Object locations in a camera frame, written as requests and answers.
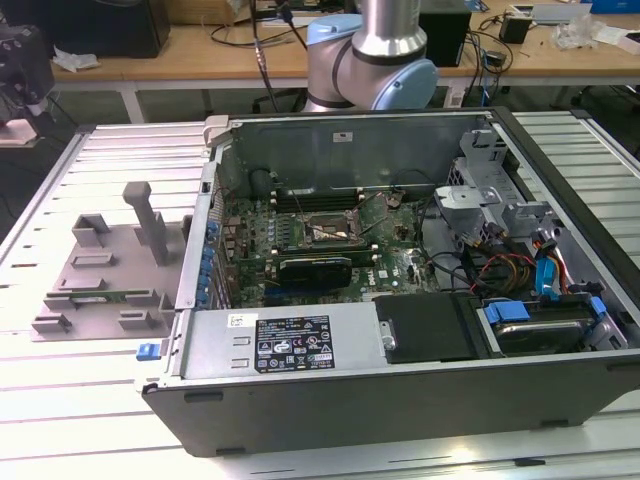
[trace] power cable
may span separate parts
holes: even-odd
[[[262,49],[260,38],[258,38],[256,0],[249,0],[249,11],[251,12],[251,30],[253,32],[253,41],[256,48],[256,60],[258,62],[258,69],[260,70],[260,75],[262,76],[264,86],[267,88],[267,93],[269,94],[271,105],[273,105],[273,109],[276,111],[276,113],[278,113],[280,112],[280,109],[278,108],[278,104],[276,103],[276,97],[273,93],[273,87],[271,86],[271,81],[269,80],[269,73],[267,71],[267,59],[264,56],[264,50]]]
[[[78,128],[78,127],[79,127],[78,122],[76,122],[76,121],[73,119],[73,117],[72,117],[71,115],[69,115],[69,113],[67,113],[67,111],[66,111],[64,108],[62,108],[62,107],[60,106],[60,104],[59,104],[59,103],[58,103],[58,102],[57,102],[57,101],[56,101],[56,100],[55,100],[51,95],[47,95],[47,98],[49,99],[49,101],[50,101],[51,103],[53,103],[53,104],[56,106],[56,108],[57,108],[58,110],[60,110],[60,112],[61,112],[65,117],[67,117],[67,120],[69,120],[69,121],[70,121],[70,122],[71,122],[71,123],[72,123],[76,128]]]

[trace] green circuit board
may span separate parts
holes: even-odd
[[[286,257],[288,249],[295,250],[296,257],[300,256],[300,249],[310,242],[310,235],[316,235],[316,230],[305,228],[305,224],[309,225],[313,219],[322,222],[325,218],[339,217],[344,212],[304,212],[303,216],[302,213],[276,213],[268,203],[261,201],[239,199],[228,204],[224,231],[229,265],[237,274],[237,285],[232,288],[234,306],[348,303],[370,301],[376,295],[437,291],[435,276],[425,269],[415,248],[415,205],[406,203],[390,209],[387,204],[389,192],[370,195],[375,198],[357,209],[353,225],[357,225],[358,235],[352,244],[358,243],[359,248],[377,245],[375,263],[356,266],[363,255],[369,258],[367,251],[359,253],[347,249],[346,254],[336,254],[356,259],[350,285],[308,295],[278,294],[278,284],[265,275],[265,267],[269,260],[273,262],[274,258],[278,261]],[[331,233],[321,231],[319,236],[324,236],[326,244],[337,245],[341,240],[339,234],[331,230]],[[278,257],[272,253],[276,248],[280,253]],[[410,267],[413,267],[413,275],[409,274]]]

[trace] desk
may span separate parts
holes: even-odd
[[[504,11],[508,0],[488,0],[491,11],[472,16],[472,27]],[[598,15],[610,26],[640,28],[640,15]],[[262,27],[266,37],[281,30]],[[487,32],[497,35],[498,26]],[[501,85],[566,86],[624,85],[640,83],[640,58],[624,50],[601,44],[597,49],[560,51],[551,44],[551,28],[531,30],[523,45],[514,45],[514,62],[500,79]],[[228,40],[251,39],[249,27],[235,27]],[[490,39],[483,39],[489,46]],[[266,49],[269,75],[274,88],[304,88],[307,60],[295,41]],[[54,65],[59,91],[117,91],[132,123],[143,123],[144,113],[137,92],[143,90],[241,89],[263,88],[255,54],[214,44],[200,26],[174,26],[169,41],[155,59],[103,58],[102,66],[80,73],[65,72]],[[449,87],[447,103],[455,106],[475,71],[475,55],[467,45],[457,68],[441,68],[440,86]]]

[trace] computer tower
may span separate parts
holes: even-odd
[[[469,29],[471,11],[463,0],[422,2],[420,27],[427,34],[427,58],[436,67],[457,67]]]
[[[10,25],[35,25],[53,46],[99,57],[157,57],[169,37],[164,0],[0,0]]]

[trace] power supply label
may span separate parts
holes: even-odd
[[[256,321],[255,369],[259,373],[335,368],[329,317]]]

